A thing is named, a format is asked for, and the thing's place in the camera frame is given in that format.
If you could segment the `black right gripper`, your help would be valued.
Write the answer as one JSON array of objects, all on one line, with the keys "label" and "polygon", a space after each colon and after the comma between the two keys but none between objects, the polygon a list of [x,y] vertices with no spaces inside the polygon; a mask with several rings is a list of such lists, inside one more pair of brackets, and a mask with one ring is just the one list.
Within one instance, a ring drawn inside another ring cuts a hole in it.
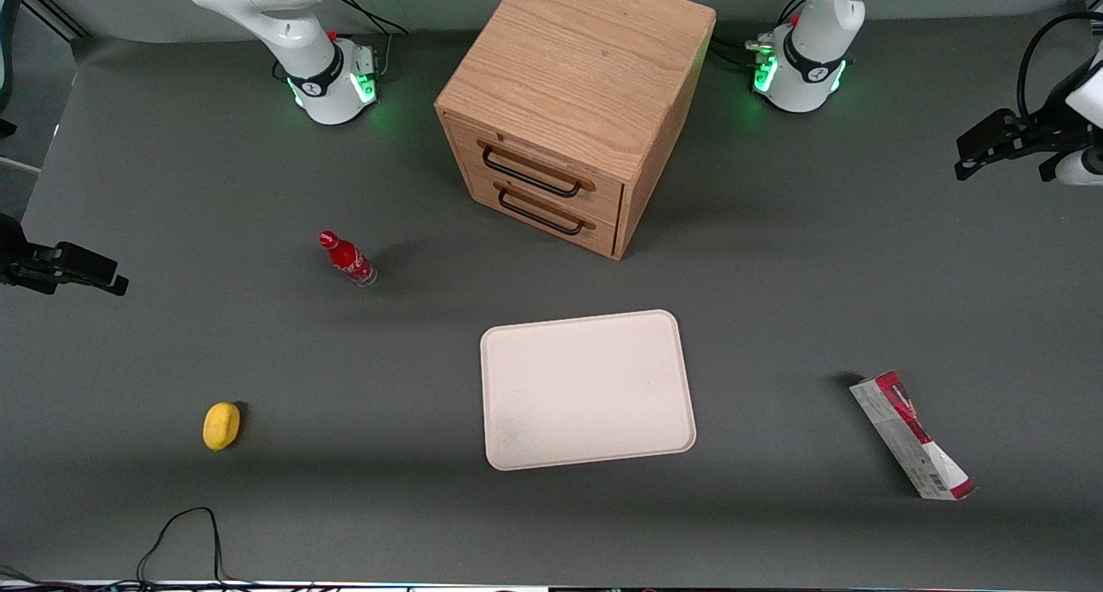
[{"label": "black right gripper", "polygon": [[[72,243],[58,243],[53,258],[54,279],[58,283],[93,284],[103,292],[124,297],[129,279],[117,275],[113,259],[103,257]],[[23,265],[33,262],[35,247],[25,239],[21,223],[10,215],[1,215],[1,283],[17,287],[56,287],[51,279],[26,275]]]}]

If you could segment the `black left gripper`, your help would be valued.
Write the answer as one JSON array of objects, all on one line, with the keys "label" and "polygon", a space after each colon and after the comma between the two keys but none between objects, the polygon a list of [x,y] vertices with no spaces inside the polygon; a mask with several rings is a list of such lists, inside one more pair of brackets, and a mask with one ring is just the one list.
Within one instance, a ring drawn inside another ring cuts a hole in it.
[{"label": "black left gripper", "polygon": [[1017,85],[1017,108],[1022,121],[1011,109],[997,109],[959,137],[959,161],[954,176],[966,181],[982,168],[1005,160],[1025,157],[1025,149],[1015,149],[1024,127],[1025,148],[1029,153],[1052,153],[1038,166],[1045,181],[1063,184],[1086,184],[1088,168],[1083,153],[1088,150],[1088,121],[1068,106],[1068,97],[1078,89],[1075,83],[1058,83],[1039,109],[1028,109],[1025,84]]}]

